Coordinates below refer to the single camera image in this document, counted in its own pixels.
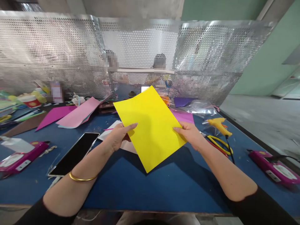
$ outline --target yellow foam sheet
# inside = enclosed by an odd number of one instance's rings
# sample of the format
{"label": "yellow foam sheet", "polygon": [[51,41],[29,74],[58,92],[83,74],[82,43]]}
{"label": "yellow foam sheet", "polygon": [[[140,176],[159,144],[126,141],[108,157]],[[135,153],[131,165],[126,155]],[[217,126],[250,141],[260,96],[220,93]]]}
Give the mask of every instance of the yellow foam sheet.
{"label": "yellow foam sheet", "polygon": [[181,126],[153,86],[114,106],[124,126],[138,123],[128,135],[147,173],[186,143],[173,130]]}

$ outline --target woman's left hand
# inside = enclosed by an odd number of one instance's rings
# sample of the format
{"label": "woman's left hand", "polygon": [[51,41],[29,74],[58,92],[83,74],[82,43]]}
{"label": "woman's left hand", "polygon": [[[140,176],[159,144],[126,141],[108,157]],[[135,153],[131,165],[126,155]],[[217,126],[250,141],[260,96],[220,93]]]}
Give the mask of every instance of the woman's left hand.
{"label": "woman's left hand", "polygon": [[126,140],[131,142],[127,132],[136,128],[138,123],[131,124],[124,127],[123,123],[117,124],[110,134],[103,141],[112,147],[114,151],[117,151],[122,144],[122,141]]}

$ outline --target blue work table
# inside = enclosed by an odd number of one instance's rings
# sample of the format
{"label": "blue work table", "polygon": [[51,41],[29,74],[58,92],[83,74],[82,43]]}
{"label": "blue work table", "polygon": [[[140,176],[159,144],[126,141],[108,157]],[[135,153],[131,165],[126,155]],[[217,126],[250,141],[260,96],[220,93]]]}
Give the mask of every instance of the blue work table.
{"label": "blue work table", "polygon": [[[20,174],[0,180],[0,206],[30,206],[51,185],[46,174],[84,132],[102,133],[119,119],[116,114],[94,115],[76,129],[58,128],[53,123],[38,132],[16,135],[27,142],[50,141],[57,148],[37,158]],[[194,115],[197,128],[204,119]],[[243,132],[225,121],[233,133],[229,138],[236,165],[275,199],[291,216],[300,216],[300,193],[275,184],[248,157],[247,149],[264,151]],[[0,145],[0,160],[13,152]],[[155,212],[194,212],[229,215],[225,196],[202,156],[187,143],[149,174],[136,154],[122,149],[115,152],[88,195],[84,208]]]}

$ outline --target pink device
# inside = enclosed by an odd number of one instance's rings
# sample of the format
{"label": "pink device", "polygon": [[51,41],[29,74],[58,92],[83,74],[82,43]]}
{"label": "pink device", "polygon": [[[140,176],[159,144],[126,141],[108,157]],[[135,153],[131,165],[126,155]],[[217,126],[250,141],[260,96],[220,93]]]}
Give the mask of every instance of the pink device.
{"label": "pink device", "polygon": [[268,152],[249,150],[249,157],[269,175],[276,183],[286,187],[294,184],[300,184],[300,177],[282,162],[269,162],[266,158],[272,157]]}
{"label": "pink device", "polygon": [[35,148],[28,153],[15,152],[0,162],[0,178],[20,173],[26,166],[42,154],[47,148],[46,142],[31,142]]}

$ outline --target yellow pliers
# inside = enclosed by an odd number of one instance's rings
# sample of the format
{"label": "yellow pliers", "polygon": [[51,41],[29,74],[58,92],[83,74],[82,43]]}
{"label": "yellow pliers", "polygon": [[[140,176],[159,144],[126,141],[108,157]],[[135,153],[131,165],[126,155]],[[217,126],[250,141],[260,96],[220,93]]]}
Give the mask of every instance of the yellow pliers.
{"label": "yellow pliers", "polygon": [[216,146],[219,147],[223,152],[225,152],[227,155],[230,155],[230,152],[229,152],[229,151],[227,151],[227,150],[225,150],[224,148],[222,148],[222,147],[221,147],[217,142],[215,142],[214,140],[217,140],[217,141],[221,142],[223,145],[225,145],[225,146],[227,147],[227,149],[229,149],[229,146],[228,146],[228,144],[227,144],[225,141],[223,141],[223,140],[221,140],[221,139],[219,139],[219,138],[217,138],[217,137],[214,137],[214,136],[212,136],[212,135],[208,135],[207,138],[208,138],[212,143],[214,143],[214,145],[216,145]]}

